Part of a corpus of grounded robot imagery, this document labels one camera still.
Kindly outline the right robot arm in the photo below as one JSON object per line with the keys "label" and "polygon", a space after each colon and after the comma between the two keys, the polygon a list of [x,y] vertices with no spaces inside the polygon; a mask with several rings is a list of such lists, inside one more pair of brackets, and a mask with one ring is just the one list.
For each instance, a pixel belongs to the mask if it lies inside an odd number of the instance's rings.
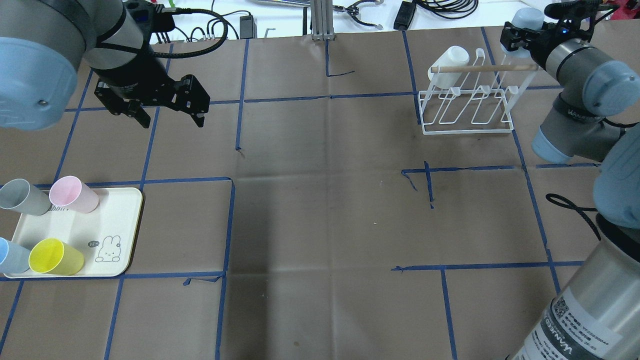
{"label": "right robot arm", "polygon": [[562,86],[532,149],[551,163],[600,162],[592,253],[549,305],[510,360],[639,358],[639,125],[608,121],[639,99],[639,76],[590,44],[578,26],[538,30],[506,22],[506,51],[531,58]]}

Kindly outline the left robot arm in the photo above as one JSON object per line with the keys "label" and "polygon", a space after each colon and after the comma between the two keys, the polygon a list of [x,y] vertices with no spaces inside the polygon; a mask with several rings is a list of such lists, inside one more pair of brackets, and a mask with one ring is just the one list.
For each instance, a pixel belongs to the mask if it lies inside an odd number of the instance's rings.
{"label": "left robot arm", "polygon": [[160,59],[188,59],[210,47],[168,54],[150,46],[153,33],[174,29],[174,15],[198,9],[146,0],[3,0],[1,2],[1,127],[50,128],[71,100],[82,62],[96,73],[94,95],[114,116],[147,129],[145,108],[166,107],[203,127],[210,96],[192,74],[172,79]]}

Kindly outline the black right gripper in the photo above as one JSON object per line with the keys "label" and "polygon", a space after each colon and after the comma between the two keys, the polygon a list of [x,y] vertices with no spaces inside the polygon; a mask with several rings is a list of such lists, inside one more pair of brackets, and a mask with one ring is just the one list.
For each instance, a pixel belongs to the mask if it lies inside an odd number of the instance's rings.
{"label": "black right gripper", "polygon": [[573,39],[575,32],[570,27],[557,23],[544,24],[540,30],[505,26],[500,34],[500,44],[506,53],[524,48],[538,66],[546,66],[551,52],[560,44]]}

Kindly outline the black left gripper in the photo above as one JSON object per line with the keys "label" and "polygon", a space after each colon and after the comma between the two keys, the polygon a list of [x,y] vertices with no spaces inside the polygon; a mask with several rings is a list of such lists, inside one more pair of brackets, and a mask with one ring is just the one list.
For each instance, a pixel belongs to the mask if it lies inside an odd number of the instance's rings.
{"label": "black left gripper", "polygon": [[142,54],[119,67],[96,68],[94,73],[98,75],[94,95],[113,116],[130,117],[149,129],[151,117],[142,104],[159,104],[188,114],[198,128],[204,127],[211,98],[192,74],[174,80],[160,60]]}

